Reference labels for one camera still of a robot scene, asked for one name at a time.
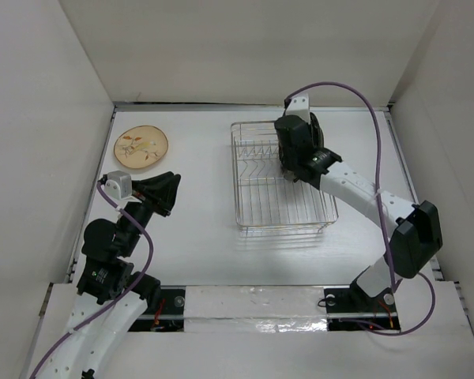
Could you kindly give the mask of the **beige bird pattern plate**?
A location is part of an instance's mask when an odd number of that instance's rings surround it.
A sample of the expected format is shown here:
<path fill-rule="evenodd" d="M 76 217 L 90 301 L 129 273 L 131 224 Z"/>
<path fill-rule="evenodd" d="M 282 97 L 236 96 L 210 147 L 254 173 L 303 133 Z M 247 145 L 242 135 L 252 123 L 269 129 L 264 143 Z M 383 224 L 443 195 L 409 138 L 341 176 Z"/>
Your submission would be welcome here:
<path fill-rule="evenodd" d="M 122 133 L 115 142 L 114 156 L 126 168 L 149 167 L 167 154 L 166 134 L 156 126 L 135 126 Z"/>

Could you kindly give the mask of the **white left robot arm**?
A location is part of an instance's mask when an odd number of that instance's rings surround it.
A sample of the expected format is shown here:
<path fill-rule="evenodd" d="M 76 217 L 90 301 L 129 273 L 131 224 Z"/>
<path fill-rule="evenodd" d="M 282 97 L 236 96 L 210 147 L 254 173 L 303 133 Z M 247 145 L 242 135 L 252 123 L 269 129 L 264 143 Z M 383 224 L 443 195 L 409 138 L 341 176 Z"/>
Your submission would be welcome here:
<path fill-rule="evenodd" d="M 118 219 L 85 227 L 85 263 L 69 319 L 32 378 L 96 378 L 137 318 L 161 307 L 160 281 L 147 273 L 154 243 L 146 227 L 153 215 L 171 214 L 180 182 L 171 171 L 142 180 L 112 171 L 97 181 Z"/>

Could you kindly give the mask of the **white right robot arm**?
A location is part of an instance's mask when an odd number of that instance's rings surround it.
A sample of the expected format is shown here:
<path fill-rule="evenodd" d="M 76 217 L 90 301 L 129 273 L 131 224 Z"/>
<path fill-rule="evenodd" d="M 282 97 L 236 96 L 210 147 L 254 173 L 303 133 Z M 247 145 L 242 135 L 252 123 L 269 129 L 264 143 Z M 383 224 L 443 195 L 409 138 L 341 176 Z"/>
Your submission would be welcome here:
<path fill-rule="evenodd" d="M 415 204 L 379 189 L 315 143 L 318 132 L 299 116 L 279 117 L 274 129 L 281 166 L 293 179 L 342 200 L 382 230 L 386 251 L 352 281 L 353 307 L 368 310 L 400 280 L 414 278 L 442 248 L 438 209 L 431 202 Z"/>

